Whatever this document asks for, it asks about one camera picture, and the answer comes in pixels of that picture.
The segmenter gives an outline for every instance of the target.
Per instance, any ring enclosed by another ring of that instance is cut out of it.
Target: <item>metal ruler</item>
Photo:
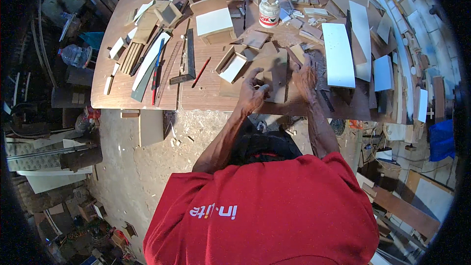
[[[177,43],[175,44],[175,47],[172,51],[170,59],[167,62],[167,66],[165,66],[165,71],[163,72],[162,78],[160,78],[159,91],[157,92],[156,102],[155,102],[157,107],[159,107],[160,105],[160,100],[162,99],[163,90],[167,86],[167,80],[169,79],[170,71],[172,71],[173,64],[175,63],[175,60],[177,59],[177,55],[182,44],[183,44],[183,41],[177,41]]]

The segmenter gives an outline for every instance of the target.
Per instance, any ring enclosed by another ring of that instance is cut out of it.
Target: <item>wooden workbench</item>
[[[130,77],[118,71],[115,76],[111,91],[109,95],[103,94],[106,78],[112,73],[115,61],[106,57],[107,47],[113,46],[118,37],[126,37],[135,26],[130,24],[124,26],[127,14],[131,9],[139,8],[143,3],[148,3],[151,0],[120,0],[113,13],[108,28],[106,29],[103,38],[100,52],[97,58],[97,66],[93,78],[92,92],[91,92],[91,105],[94,108],[108,108],[108,109],[167,109],[175,110],[177,108],[177,98],[180,109],[185,110],[211,110],[211,111],[232,111],[236,106],[238,98],[222,97],[219,96],[219,88],[221,78],[215,73],[214,69],[218,62],[226,53],[228,43],[218,45],[205,45],[203,41],[196,36],[196,22],[190,17],[180,22],[180,24],[173,31],[173,38],[169,40],[165,52],[164,60],[170,58],[177,41],[181,40],[180,35],[185,34],[187,21],[190,21],[189,27],[195,28],[195,67],[196,73],[203,67],[206,60],[211,57],[211,61],[207,65],[204,73],[199,79],[197,86],[191,88],[192,82],[182,83],[180,85],[180,94],[178,93],[178,85],[170,86],[168,80],[163,80],[165,90],[159,107],[151,105],[152,92],[150,90],[150,82],[144,94],[142,103],[133,100],[131,95],[131,88],[134,83],[135,77]],[[252,3],[247,2],[245,27],[244,31],[244,18],[233,19],[235,33],[238,38],[243,38],[250,31],[259,30],[268,32],[276,47],[292,46],[297,43],[306,43],[307,39],[298,35],[299,31],[293,28],[288,28],[284,25],[278,25],[273,29],[263,28],[258,24],[258,7]],[[229,9],[236,11],[235,5],[240,3],[230,3]],[[312,48],[316,60],[325,67],[325,52],[321,45]],[[172,66],[170,78],[178,76],[180,66],[181,51],[177,56],[177,61]],[[320,85],[325,83],[327,76],[320,75]],[[288,70],[287,74],[288,97],[284,104],[268,103],[265,102],[260,108],[256,110],[257,113],[268,113],[278,115],[290,116],[305,116],[306,107],[303,104],[302,97],[297,92],[296,86],[291,80],[291,71]],[[331,95],[330,101],[333,104],[335,112],[330,112],[324,99],[319,95],[321,106],[328,118],[341,118],[341,119],[356,119],[356,120],[373,120],[393,122],[391,116],[378,115],[376,109],[370,111],[368,106],[368,82],[356,79],[356,90],[353,95],[350,106],[347,105],[338,96]]]

